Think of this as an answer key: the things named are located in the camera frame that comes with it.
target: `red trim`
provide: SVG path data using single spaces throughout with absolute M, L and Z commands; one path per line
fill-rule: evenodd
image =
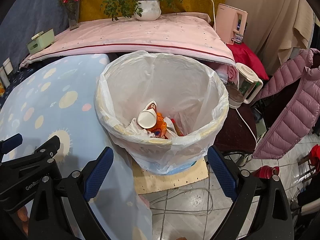
M 210 55 L 217 56 L 217 57 L 224 57 L 224 58 L 227 58 L 227 59 L 231 59 L 231 58 L 226 57 L 226 56 L 216 55 L 216 54 L 213 54 L 213 53 L 210 53 L 210 52 L 205 52 L 205 51 L 201 51 L 201 50 L 197 50 L 197 49 L 182 48 L 182 47 L 177 47 L 177 46 L 156 45 L 156 44 L 140 44 L 140 43 L 113 43 L 113 44 L 99 44 L 99 45 L 83 46 L 83 47 L 78 47 L 78 48 L 60 50 L 60 51 L 48 53 L 48 54 L 45 54 L 45 55 L 50 55 L 50 54 L 54 54 L 54 53 L 58 53 L 58 52 L 64 52 L 64 51 L 68 51 L 68 50 L 74 50 L 74 49 L 83 49 L 83 48 L 101 47 L 101 46 L 113 46 L 113 45 L 135 45 L 135 46 L 151 46 L 151 47 L 162 47 L 162 48 L 186 49 L 186 50 L 191 50 L 191 51 L 210 54 Z

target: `green box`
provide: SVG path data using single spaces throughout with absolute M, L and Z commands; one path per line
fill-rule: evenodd
M 35 36 L 31 38 L 32 41 L 30 41 L 27 44 L 28 50 L 30 55 L 33 55 L 46 47 L 50 46 L 52 43 L 54 43 L 54 33 L 53 29 L 50 29 L 46 32 L 39 32 Z

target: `plywood board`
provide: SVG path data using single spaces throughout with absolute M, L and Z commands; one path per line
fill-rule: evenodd
M 146 194 L 181 187 L 208 177 L 208 169 L 204 158 L 196 162 L 184 172 L 174 175 L 156 175 L 142 169 L 132 160 L 134 187 L 137 194 Z

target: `trash can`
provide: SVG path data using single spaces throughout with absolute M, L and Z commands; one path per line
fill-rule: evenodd
M 175 119 L 185 136 L 168 140 L 126 131 L 153 100 L 157 111 Z M 227 117 L 228 92 L 216 72 L 195 59 L 136 51 L 102 72 L 95 109 L 113 142 L 142 168 L 175 174 L 207 154 Z

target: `pink puffer jacket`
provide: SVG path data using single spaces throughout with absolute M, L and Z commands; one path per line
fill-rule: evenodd
M 302 137 L 308 134 L 320 113 L 320 68 L 310 69 L 317 49 L 300 50 L 292 60 L 285 62 L 257 94 L 253 103 L 280 92 L 299 78 L 296 93 L 258 143 L 254 159 L 280 159 Z

